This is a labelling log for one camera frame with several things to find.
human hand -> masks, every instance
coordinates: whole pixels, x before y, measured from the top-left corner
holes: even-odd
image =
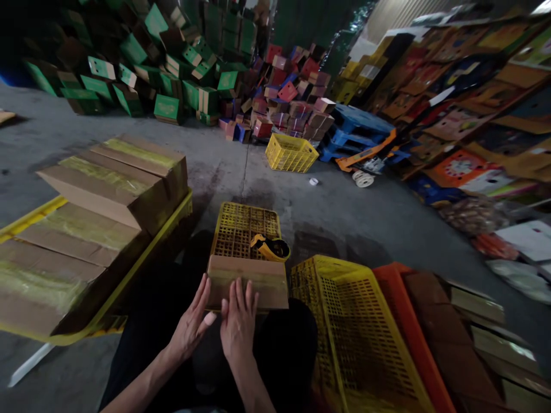
[[[193,302],[180,318],[170,343],[166,347],[171,357],[180,363],[191,357],[205,331],[216,319],[216,314],[212,311],[203,318],[210,293],[211,279],[207,274],[203,274]]]
[[[258,293],[253,296],[253,283],[247,282],[245,296],[241,278],[230,285],[230,302],[222,300],[220,338],[224,355],[232,367],[253,357],[254,319],[257,315]]]

person's leg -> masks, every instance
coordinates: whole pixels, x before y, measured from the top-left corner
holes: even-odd
[[[212,235],[191,238],[183,265],[153,265],[133,290],[134,304],[111,364],[100,410],[122,392],[166,347],[191,304],[206,271]],[[176,411],[198,403],[193,368],[187,361],[153,400],[148,411]]]
[[[275,410],[303,412],[317,352],[316,320],[306,304],[289,298],[289,310],[271,311],[253,352]]]

warehouse floor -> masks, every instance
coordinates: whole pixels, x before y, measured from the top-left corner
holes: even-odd
[[[295,262],[315,252],[373,267],[395,260],[479,289],[505,307],[507,327],[534,346],[551,377],[551,309],[489,272],[469,242],[396,179],[380,177],[359,189],[335,165],[321,162],[306,175],[275,172],[264,147],[226,142],[219,128],[194,119],[175,127],[131,119],[122,110],[77,116],[64,99],[42,91],[0,84],[0,108],[23,118],[0,128],[0,227],[56,195],[37,170],[115,134],[141,135],[187,155],[197,229],[214,230],[221,202],[242,202],[277,211]],[[320,184],[310,186],[311,177]],[[95,411],[117,342],[107,336],[56,348],[7,389],[11,373],[41,344],[0,333],[0,411]]]

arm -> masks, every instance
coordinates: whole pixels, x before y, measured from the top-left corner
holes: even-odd
[[[247,283],[243,296],[241,278],[230,286],[230,302],[222,300],[220,337],[246,413],[276,413],[253,356],[254,321],[258,293]]]
[[[180,318],[168,346],[101,413],[142,413],[147,408],[178,367],[191,357],[205,331],[216,319],[212,312],[202,319],[210,292],[211,280],[204,274],[195,298]]]

cart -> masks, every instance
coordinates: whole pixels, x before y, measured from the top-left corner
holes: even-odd
[[[17,238],[17,234],[22,232],[28,226],[40,221],[48,214],[65,205],[67,200],[61,196],[54,198],[41,207],[28,213],[7,227],[0,229],[0,244],[6,240]],[[122,279],[107,298],[103,306],[98,310],[90,323],[81,331],[72,334],[59,334],[56,336],[41,336],[19,330],[13,326],[0,323],[0,330],[17,334],[19,336],[31,338],[45,343],[35,354],[24,362],[11,376],[8,387],[16,385],[25,375],[35,367],[46,354],[55,346],[66,346],[76,343],[87,337],[97,337],[112,333],[122,333],[126,323],[126,314],[120,311],[119,304],[128,291],[130,283],[143,269],[153,260],[159,257],[163,259],[174,259],[184,247],[192,228],[192,190],[176,208],[173,214],[168,218],[159,233],[153,238],[142,255],[136,260],[132,268]]]

